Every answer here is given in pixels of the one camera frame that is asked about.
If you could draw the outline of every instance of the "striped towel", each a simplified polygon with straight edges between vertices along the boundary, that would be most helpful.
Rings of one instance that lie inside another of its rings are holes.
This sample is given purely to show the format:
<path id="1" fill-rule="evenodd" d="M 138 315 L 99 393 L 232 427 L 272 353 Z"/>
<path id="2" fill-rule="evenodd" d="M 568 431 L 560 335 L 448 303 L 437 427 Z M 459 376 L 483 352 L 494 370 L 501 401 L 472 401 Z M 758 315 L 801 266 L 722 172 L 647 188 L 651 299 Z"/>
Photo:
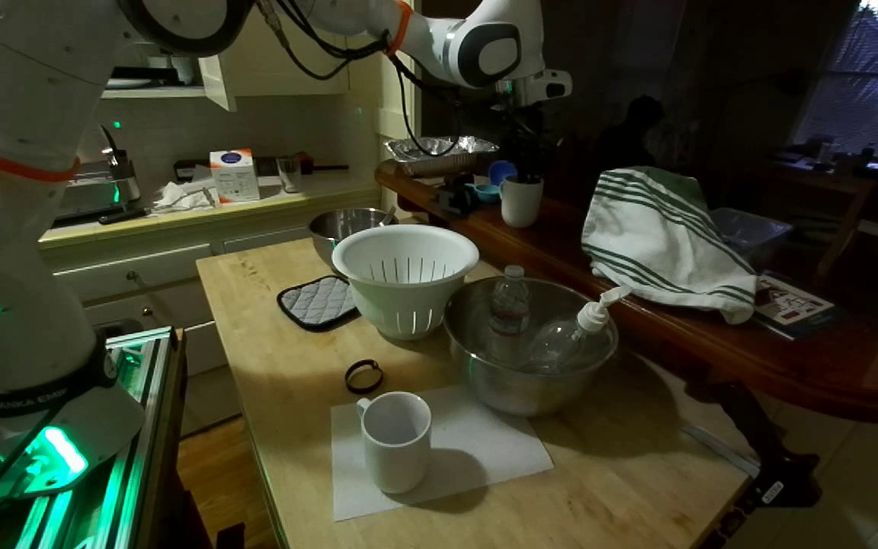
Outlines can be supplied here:
<path id="1" fill-rule="evenodd" d="M 754 315 L 756 273 L 729 250 L 697 179 L 659 168 L 603 172 L 581 227 L 591 273 L 633 297 L 719 310 L 724 323 Z"/>

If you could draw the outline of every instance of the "white cup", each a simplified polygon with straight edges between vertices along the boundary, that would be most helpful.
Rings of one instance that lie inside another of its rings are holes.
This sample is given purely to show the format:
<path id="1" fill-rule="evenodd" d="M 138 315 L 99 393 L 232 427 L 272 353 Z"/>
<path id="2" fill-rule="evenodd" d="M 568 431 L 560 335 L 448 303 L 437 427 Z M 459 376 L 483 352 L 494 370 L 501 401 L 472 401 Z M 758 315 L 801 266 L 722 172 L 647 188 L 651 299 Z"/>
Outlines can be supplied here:
<path id="1" fill-rule="evenodd" d="M 430 404 L 407 389 L 356 401 L 365 468 L 385 495 L 404 495 L 430 472 Z"/>
<path id="2" fill-rule="evenodd" d="M 503 179 L 501 183 L 501 218 L 505 227 L 529 227 L 538 215 L 538 196 L 542 196 L 542 179 L 519 183 L 519 179 Z"/>

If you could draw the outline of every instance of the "white mug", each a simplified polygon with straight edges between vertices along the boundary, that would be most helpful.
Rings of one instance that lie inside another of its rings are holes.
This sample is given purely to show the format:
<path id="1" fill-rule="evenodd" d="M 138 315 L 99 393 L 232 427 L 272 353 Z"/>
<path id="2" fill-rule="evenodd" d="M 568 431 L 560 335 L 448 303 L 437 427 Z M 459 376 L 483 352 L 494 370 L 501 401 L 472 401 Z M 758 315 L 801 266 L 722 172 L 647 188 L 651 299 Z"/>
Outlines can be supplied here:
<path id="1" fill-rule="evenodd" d="M 430 472 L 430 404 L 407 389 L 356 401 L 365 468 L 385 495 L 404 495 Z"/>
<path id="2" fill-rule="evenodd" d="M 505 227 L 529 227 L 538 215 L 538 196 L 542 196 L 542 179 L 519 183 L 519 179 L 503 179 L 501 183 L 501 218 Z"/>

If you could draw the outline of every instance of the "window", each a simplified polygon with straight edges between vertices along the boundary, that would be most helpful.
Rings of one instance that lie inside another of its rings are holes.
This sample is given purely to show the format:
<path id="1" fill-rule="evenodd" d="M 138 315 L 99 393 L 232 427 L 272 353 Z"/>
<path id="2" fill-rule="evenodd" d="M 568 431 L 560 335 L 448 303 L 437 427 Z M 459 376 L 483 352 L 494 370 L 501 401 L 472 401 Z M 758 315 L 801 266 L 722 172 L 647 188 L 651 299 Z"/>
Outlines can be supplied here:
<path id="1" fill-rule="evenodd" d="M 847 156 L 878 156 L 878 0 L 863 0 L 797 118 L 791 144 L 815 140 L 831 140 Z"/>

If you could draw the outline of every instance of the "paper sheet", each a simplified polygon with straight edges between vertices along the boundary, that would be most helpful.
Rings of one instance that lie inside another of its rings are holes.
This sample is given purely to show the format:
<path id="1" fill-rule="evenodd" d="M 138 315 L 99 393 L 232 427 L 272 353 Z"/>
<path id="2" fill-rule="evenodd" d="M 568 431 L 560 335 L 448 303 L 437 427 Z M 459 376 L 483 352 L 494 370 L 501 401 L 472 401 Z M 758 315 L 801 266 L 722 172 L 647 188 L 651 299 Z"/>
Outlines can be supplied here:
<path id="1" fill-rule="evenodd" d="M 356 405 L 332 408 L 336 523 L 551 471 L 551 459 L 527 420 L 488 411 L 466 386 L 425 389 L 420 395 L 433 408 L 433 464 L 428 479 L 401 498 L 381 495 L 365 472 Z"/>

